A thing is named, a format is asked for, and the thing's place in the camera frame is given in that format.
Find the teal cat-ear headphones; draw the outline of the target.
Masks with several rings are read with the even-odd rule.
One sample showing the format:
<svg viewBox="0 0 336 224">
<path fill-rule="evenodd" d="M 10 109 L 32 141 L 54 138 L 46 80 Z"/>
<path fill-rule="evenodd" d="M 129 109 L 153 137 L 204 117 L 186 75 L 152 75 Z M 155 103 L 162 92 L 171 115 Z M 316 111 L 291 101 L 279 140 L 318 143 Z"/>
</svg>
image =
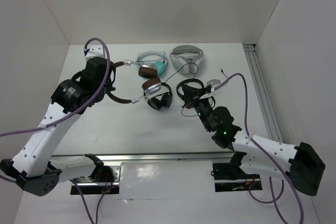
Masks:
<svg viewBox="0 0 336 224">
<path fill-rule="evenodd" d="M 145 60 L 145 58 L 149 56 L 157 56 L 158 59 Z M 158 76 L 161 76 L 163 73 L 165 73 L 168 66 L 168 60 L 165 51 L 151 50 L 138 53 L 136 62 L 139 63 L 141 67 L 146 66 L 155 69 L 158 73 Z"/>
</svg>

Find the black headphones left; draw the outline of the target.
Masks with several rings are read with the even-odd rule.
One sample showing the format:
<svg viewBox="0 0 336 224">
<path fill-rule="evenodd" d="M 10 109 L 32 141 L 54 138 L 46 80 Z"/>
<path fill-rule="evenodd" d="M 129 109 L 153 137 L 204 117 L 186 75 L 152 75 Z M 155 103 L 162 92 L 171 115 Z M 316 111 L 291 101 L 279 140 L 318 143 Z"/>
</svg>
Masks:
<svg viewBox="0 0 336 224">
<path fill-rule="evenodd" d="M 153 96 L 152 98 L 146 98 L 147 104 L 156 111 L 159 111 L 161 108 L 169 108 L 172 103 L 172 89 L 166 83 L 162 82 L 162 86 L 168 89 L 167 92 Z"/>
</svg>

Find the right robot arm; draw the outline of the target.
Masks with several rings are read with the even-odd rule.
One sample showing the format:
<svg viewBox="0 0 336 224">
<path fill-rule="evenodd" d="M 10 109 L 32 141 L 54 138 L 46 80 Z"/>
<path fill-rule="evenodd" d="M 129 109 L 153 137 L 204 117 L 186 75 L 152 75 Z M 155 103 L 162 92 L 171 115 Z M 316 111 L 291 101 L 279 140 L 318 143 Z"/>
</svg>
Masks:
<svg viewBox="0 0 336 224">
<path fill-rule="evenodd" d="M 234 152 L 229 165 L 233 177 L 259 174 L 288 179 L 297 191 L 317 195 L 326 166 L 310 144 L 285 144 L 247 133 L 233 124 L 228 108 L 212 108 L 210 86 L 194 88 L 184 84 L 182 90 L 186 107 L 195 109 L 205 130 L 213 133 L 212 140 Z"/>
</svg>

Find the black headphones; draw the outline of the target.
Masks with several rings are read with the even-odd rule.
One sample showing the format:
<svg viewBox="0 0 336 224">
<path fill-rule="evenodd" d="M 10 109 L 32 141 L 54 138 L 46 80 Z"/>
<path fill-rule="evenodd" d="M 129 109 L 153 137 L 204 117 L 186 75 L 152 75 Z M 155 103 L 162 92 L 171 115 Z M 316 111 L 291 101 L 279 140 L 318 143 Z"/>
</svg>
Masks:
<svg viewBox="0 0 336 224">
<path fill-rule="evenodd" d="M 197 83 L 201 87 L 191 87 L 190 83 Z M 183 80 L 176 86 L 177 95 L 184 101 L 184 107 L 187 109 L 195 108 L 201 96 L 209 93 L 210 90 L 211 86 L 209 84 L 205 86 L 201 80 L 194 78 Z"/>
<path fill-rule="evenodd" d="M 168 89 L 167 92 L 153 96 L 152 98 L 146 98 L 147 104 L 156 111 L 159 111 L 161 108 L 169 108 L 172 103 L 172 89 L 166 83 L 162 82 L 162 86 Z"/>
</svg>

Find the aluminium front rail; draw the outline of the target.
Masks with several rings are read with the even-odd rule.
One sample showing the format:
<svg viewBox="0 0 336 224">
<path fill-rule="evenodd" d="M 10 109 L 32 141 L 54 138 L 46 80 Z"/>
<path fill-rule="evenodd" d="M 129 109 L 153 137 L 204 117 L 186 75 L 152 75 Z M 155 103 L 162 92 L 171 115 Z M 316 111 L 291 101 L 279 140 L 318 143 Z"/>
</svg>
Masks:
<svg viewBox="0 0 336 224">
<path fill-rule="evenodd" d="M 213 161 L 230 160 L 234 152 L 197 153 L 152 153 L 152 154 L 110 154 L 96 157 L 104 162 L 165 162 L 165 161 Z"/>
</svg>

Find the brown silver headphones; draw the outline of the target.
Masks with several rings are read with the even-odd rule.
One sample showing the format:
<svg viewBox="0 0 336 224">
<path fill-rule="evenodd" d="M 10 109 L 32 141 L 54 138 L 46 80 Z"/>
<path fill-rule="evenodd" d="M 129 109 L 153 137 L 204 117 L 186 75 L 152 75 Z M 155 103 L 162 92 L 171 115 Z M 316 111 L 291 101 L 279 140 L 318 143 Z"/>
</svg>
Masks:
<svg viewBox="0 0 336 224">
<path fill-rule="evenodd" d="M 130 66 L 130 65 L 139 66 L 138 75 L 140 77 L 147 79 L 147 81 L 142 84 L 143 96 L 141 96 L 140 98 L 122 99 L 122 98 L 116 97 L 111 92 L 108 92 L 107 96 L 114 102 L 117 102 L 120 104 L 130 104 L 130 103 L 134 104 L 144 99 L 147 95 L 152 95 L 161 89 L 162 82 L 158 76 L 158 71 L 156 70 L 156 67 L 154 64 L 141 63 L 141 62 L 131 61 L 131 60 L 124 60 L 124 61 L 116 62 L 114 64 L 114 67 L 118 68 L 121 66 Z"/>
</svg>

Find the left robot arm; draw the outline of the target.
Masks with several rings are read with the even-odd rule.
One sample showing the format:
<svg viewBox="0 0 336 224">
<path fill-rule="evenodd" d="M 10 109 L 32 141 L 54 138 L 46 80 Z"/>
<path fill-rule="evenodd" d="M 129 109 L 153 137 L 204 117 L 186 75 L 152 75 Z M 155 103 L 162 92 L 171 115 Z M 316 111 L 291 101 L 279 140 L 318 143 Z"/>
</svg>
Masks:
<svg viewBox="0 0 336 224">
<path fill-rule="evenodd" d="M 87 107 L 100 102 L 113 89 L 115 68 L 105 58 L 93 57 L 85 69 L 59 84 L 47 112 L 35 132 L 13 158 L 1 161 L 1 171 L 23 191 L 35 196 L 50 193 L 59 182 L 87 177 L 110 181 L 113 171 L 93 154 L 52 161 L 51 156 Z"/>
</svg>

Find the aluminium side rail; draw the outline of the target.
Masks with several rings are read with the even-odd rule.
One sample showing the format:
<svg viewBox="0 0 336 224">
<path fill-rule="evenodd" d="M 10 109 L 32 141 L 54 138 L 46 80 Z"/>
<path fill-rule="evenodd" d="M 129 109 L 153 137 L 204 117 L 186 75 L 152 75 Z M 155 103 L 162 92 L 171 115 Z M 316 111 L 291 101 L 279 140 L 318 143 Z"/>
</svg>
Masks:
<svg viewBox="0 0 336 224">
<path fill-rule="evenodd" d="M 256 54 L 256 45 L 243 44 L 243 49 L 249 65 L 250 73 L 256 89 L 259 105 L 266 124 L 268 137 L 274 141 L 283 143 L 282 134 L 275 115 L 270 95 L 266 86 L 261 65 Z"/>
</svg>

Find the black headphones right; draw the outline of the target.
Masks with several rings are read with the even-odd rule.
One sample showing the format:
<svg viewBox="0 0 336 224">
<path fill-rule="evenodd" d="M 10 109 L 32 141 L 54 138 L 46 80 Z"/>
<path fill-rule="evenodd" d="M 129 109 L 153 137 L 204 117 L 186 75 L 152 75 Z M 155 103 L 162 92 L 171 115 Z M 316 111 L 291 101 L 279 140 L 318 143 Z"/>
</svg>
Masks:
<svg viewBox="0 0 336 224">
<path fill-rule="evenodd" d="M 201 87 L 191 87 L 190 83 L 197 83 Z M 211 86 L 209 84 L 205 86 L 201 80 L 194 78 L 183 80 L 176 86 L 177 95 L 184 101 L 184 107 L 187 109 L 195 108 L 201 96 L 209 93 L 210 90 Z"/>
</svg>

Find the white grey gaming headset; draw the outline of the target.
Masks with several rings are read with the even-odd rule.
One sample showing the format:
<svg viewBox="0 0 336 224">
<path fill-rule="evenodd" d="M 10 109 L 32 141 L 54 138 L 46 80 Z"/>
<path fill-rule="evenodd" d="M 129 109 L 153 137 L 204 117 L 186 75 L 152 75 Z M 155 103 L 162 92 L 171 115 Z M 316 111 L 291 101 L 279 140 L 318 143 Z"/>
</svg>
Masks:
<svg viewBox="0 0 336 224">
<path fill-rule="evenodd" d="M 170 60 L 178 73 L 196 74 L 203 56 L 202 49 L 191 45 L 181 45 L 171 51 Z"/>
</svg>

